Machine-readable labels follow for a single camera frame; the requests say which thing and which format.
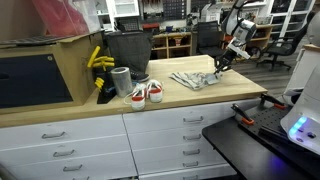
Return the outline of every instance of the blue light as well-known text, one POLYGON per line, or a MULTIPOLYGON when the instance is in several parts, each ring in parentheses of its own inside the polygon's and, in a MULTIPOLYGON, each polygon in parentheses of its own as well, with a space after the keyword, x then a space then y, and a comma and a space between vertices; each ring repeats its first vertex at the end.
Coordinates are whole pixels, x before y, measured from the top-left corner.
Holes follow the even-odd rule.
POLYGON ((289 134, 295 134, 297 132, 297 129, 295 128, 291 128, 290 131, 289 131, 289 134))
POLYGON ((298 122, 300 122, 300 123, 305 123, 307 121, 307 117, 305 117, 305 116, 301 116, 300 117, 300 119, 298 120, 298 122))
POLYGON ((295 134, 299 128, 307 121, 307 117, 301 116, 299 120, 291 127, 289 134, 295 134))
POLYGON ((299 128, 301 128, 301 126, 302 126, 302 124, 295 124, 293 127, 295 128, 295 129, 299 129, 299 128))

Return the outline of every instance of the gray rag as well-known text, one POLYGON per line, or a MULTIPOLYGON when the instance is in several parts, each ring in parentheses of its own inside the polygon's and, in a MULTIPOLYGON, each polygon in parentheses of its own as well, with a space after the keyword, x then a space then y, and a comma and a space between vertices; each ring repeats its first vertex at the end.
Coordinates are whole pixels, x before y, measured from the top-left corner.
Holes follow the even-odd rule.
POLYGON ((206 86, 220 82, 221 75, 214 75, 213 73, 172 73, 170 78, 176 80, 182 85, 191 88, 192 90, 199 90, 206 86))

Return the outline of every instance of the gray floor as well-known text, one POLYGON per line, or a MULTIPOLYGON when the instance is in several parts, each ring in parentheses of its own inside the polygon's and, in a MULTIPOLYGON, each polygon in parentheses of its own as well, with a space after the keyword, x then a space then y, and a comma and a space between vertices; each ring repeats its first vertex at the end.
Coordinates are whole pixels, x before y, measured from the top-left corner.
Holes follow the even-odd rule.
POLYGON ((256 61, 250 60, 237 63, 235 62, 232 68, 253 82, 266 88, 268 90, 268 94, 277 97, 284 92, 296 65, 299 50, 304 44, 309 44, 306 37, 301 40, 299 47, 294 54, 291 56, 278 57, 278 60, 282 60, 286 64, 292 66, 290 71, 287 71, 286 67, 276 66, 274 70, 270 72, 270 64, 259 65, 259 67, 256 67, 256 61))

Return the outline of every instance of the white robot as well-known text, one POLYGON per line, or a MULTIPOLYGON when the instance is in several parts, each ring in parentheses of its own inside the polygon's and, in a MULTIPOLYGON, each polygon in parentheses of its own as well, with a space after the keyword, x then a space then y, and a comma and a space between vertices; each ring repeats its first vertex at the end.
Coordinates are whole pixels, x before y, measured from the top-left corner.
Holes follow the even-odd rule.
POLYGON ((256 25, 255 23, 240 18, 239 16, 240 11, 245 4, 256 1, 258 0, 237 0, 228 16, 222 22, 222 31, 234 38, 227 46, 227 51, 222 56, 215 59, 216 71, 214 74, 231 69, 231 62, 238 54, 246 59, 250 58, 248 53, 242 50, 242 47, 250 41, 254 35, 256 25))
MULTIPOLYGON (((239 18, 239 11, 246 3, 255 0, 237 0, 227 18, 222 22, 221 29, 225 33, 234 36, 228 45, 228 50, 216 60, 216 71, 231 69, 232 60, 240 54, 248 59, 250 56, 241 50, 241 47, 254 35, 256 26, 253 22, 239 18)), ((312 44, 320 46, 320 12, 311 20, 308 27, 308 37, 312 44)), ((298 101, 291 111, 280 121, 282 128, 287 132, 288 138, 310 151, 320 155, 320 65, 317 66, 298 101)))
MULTIPOLYGON (((308 38, 320 46, 320 12, 308 26, 308 38)), ((303 91, 291 111, 281 119, 281 126, 290 141, 320 155, 320 65, 312 72, 303 91)), ((301 87, 289 89, 285 95, 295 95, 301 87)))

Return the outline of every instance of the white shelving unit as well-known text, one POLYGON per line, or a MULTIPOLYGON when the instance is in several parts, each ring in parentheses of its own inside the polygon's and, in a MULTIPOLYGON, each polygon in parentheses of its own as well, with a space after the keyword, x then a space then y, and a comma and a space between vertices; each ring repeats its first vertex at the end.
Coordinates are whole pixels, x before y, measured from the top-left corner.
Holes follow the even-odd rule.
POLYGON ((315 0, 268 0, 259 14, 272 15, 271 38, 292 37, 305 24, 315 0))
POLYGON ((138 0, 107 0, 113 17, 139 16, 138 0))
POLYGON ((114 18, 112 12, 112 8, 108 8, 110 5, 108 0, 95 0, 97 14, 99 17, 99 22, 101 28, 105 31, 113 31, 114 29, 114 18))
MULTIPOLYGON (((234 4, 235 1, 233 2, 219 2, 218 4, 222 4, 222 7, 232 7, 232 5, 234 4)), ((258 1, 258 2, 254 2, 254 3, 249 3, 246 4, 244 7, 260 7, 260 6, 265 6, 267 4, 267 0, 262 0, 262 1, 258 1)))

